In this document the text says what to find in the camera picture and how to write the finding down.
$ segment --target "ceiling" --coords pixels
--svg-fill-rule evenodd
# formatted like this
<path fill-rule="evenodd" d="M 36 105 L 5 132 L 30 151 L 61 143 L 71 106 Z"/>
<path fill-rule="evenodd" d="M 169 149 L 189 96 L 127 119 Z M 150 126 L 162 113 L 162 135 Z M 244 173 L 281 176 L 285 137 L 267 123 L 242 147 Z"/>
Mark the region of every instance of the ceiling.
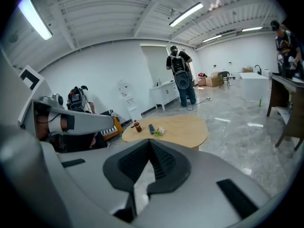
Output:
<path fill-rule="evenodd" d="M 87 46 L 121 39 L 159 39 L 194 48 L 215 35 L 239 35 L 242 29 L 282 22 L 285 13 L 275 0 L 32 0 L 53 33 L 45 41 L 19 9 L 12 14 L 0 45 L 8 62 L 39 71 L 55 60 Z M 170 27 L 197 2 L 203 8 Z"/>

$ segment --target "faucet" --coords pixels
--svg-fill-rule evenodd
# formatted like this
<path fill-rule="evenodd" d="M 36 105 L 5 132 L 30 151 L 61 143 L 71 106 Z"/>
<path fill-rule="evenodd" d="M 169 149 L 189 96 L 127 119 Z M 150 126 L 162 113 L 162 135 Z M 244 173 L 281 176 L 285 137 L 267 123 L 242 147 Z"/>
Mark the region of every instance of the faucet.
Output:
<path fill-rule="evenodd" d="M 261 70 L 261 67 L 260 67 L 259 65 L 255 65 L 255 68 L 256 68 L 256 66 L 258 66 L 258 67 L 260 68 L 260 71 L 259 71 L 257 74 L 262 75 L 262 70 Z"/>

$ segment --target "baseboard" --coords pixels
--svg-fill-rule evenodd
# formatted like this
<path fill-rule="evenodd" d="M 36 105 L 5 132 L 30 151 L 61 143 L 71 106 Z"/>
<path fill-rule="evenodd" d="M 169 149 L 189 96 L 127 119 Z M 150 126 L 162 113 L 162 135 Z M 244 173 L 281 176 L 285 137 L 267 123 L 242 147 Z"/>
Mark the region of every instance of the baseboard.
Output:
<path fill-rule="evenodd" d="M 145 112 L 142 113 L 142 116 L 143 116 L 143 115 L 146 115 L 146 114 L 149 113 L 150 111 L 153 111 L 154 109 L 156 109 L 155 106 L 152 107 L 152 108 L 150 108 L 149 110 L 146 110 Z"/>
<path fill-rule="evenodd" d="M 146 115 L 146 114 L 149 113 L 150 111 L 153 111 L 154 109 L 156 109 L 155 106 L 152 107 L 152 108 L 150 108 L 149 110 L 146 110 L 145 112 L 142 113 L 142 116 L 143 116 L 143 115 Z M 121 125 L 122 125 L 122 126 L 125 126 L 125 125 L 127 125 L 127 124 L 129 124 L 129 123 L 131 123 L 131 122 L 132 122 L 132 119 L 129 119 L 128 121 L 125 121 L 125 122 L 122 123 Z"/>

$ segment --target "person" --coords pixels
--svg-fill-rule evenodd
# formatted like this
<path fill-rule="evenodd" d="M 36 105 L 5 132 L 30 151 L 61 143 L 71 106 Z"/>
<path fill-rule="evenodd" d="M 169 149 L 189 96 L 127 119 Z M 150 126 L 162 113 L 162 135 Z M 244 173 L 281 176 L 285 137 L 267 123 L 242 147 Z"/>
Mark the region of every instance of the person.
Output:
<path fill-rule="evenodd" d="M 177 55 L 178 49 L 177 49 L 176 46 L 172 46 L 170 48 L 170 50 L 171 50 L 171 55 L 173 55 L 173 56 Z M 177 89 L 180 93 L 180 98 L 181 98 L 180 99 L 180 105 L 181 105 L 181 107 L 187 107 L 187 96 L 189 97 L 190 102 L 191 102 L 192 105 L 196 103 L 195 92 L 194 92 L 194 89 L 193 89 L 193 86 L 192 86 L 192 74 L 191 74 L 190 67 L 189 67 L 189 64 L 188 64 L 188 63 L 192 62 L 192 58 L 187 53 L 185 53 L 184 51 L 180 51 L 179 56 L 182 57 L 186 62 L 185 71 L 186 71 L 186 73 L 189 77 L 189 87 L 187 89 L 180 89 L 179 86 L 177 85 Z M 167 70 L 172 70 L 171 57 L 170 56 L 168 56 L 168 58 L 167 58 L 166 69 Z"/>
<path fill-rule="evenodd" d="M 85 98 L 86 98 L 85 99 L 85 108 L 84 108 L 84 111 L 96 114 L 96 112 L 95 112 L 95 106 L 94 106 L 91 94 L 88 91 L 88 88 L 85 85 L 81 86 L 80 88 L 82 89 L 82 91 L 83 91 L 83 93 L 85 95 Z"/>
<path fill-rule="evenodd" d="M 279 72 L 287 78 L 292 78 L 295 73 L 301 75 L 301 50 L 295 36 L 288 30 L 283 30 L 278 21 L 270 23 L 273 31 L 276 32 L 275 44 L 278 52 Z"/>

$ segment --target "jeans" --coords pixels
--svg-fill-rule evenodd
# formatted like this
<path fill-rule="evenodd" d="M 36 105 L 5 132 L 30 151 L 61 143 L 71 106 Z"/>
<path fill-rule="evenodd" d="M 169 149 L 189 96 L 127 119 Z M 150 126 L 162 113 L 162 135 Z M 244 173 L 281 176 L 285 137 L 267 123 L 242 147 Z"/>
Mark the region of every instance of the jeans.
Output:
<path fill-rule="evenodd" d="M 187 96 L 189 96 L 190 102 L 191 104 L 195 104 L 196 103 L 196 98 L 195 98 L 195 92 L 193 89 L 193 85 L 192 85 L 192 75 L 190 72 L 186 72 L 188 77 L 189 77 L 189 87 L 187 89 L 180 89 L 179 86 L 176 84 L 177 89 L 180 93 L 180 105 L 183 107 L 187 106 Z"/>

